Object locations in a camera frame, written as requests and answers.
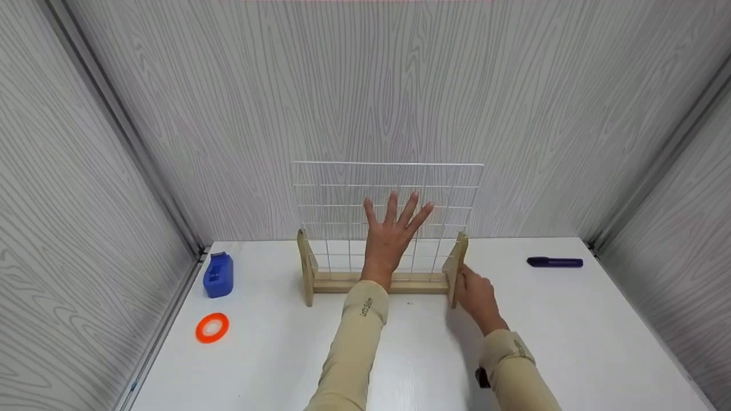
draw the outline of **white table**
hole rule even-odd
[[[294,241],[216,242],[234,259],[234,290],[209,299],[198,273],[134,411],[301,410],[315,391],[345,295],[303,302]],[[583,268],[532,268],[534,255]],[[708,410],[578,238],[470,240],[466,262],[489,276],[565,411]],[[211,312],[230,319],[213,344],[194,337]],[[480,341],[443,295],[393,295],[368,396],[370,410],[497,410],[474,381]]]

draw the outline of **wooden stand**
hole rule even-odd
[[[462,277],[458,269],[464,262],[469,241],[465,233],[459,233],[441,273],[394,273],[391,294],[447,294],[450,307],[457,307],[455,289],[461,286]],[[305,304],[312,306],[315,293],[347,293],[355,286],[360,273],[318,272],[317,260],[307,241],[305,230],[297,232],[297,246],[302,261],[302,283],[305,290]]]

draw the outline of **wire grid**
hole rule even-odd
[[[368,234],[364,199],[371,198],[382,221],[392,191],[398,193],[397,215],[416,191],[416,212],[430,201],[434,210],[409,243],[394,281],[443,281],[442,265],[454,241],[442,240],[466,230],[484,169],[483,164],[458,163],[292,162],[300,226],[319,273],[329,273],[329,279],[357,278]]]

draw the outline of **marker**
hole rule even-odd
[[[579,268],[584,266],[580,258],[528,257],[528,264],[538,268]]]

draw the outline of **beige sleeve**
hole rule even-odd
[[[518,333],[497,330],[487,335],[480,366],[487,372],[501,411],[561,410]]]
[[[388,317],[388,293],[361,281],[345,298],[343,316],[306,411],[365,410],[368,381]]]

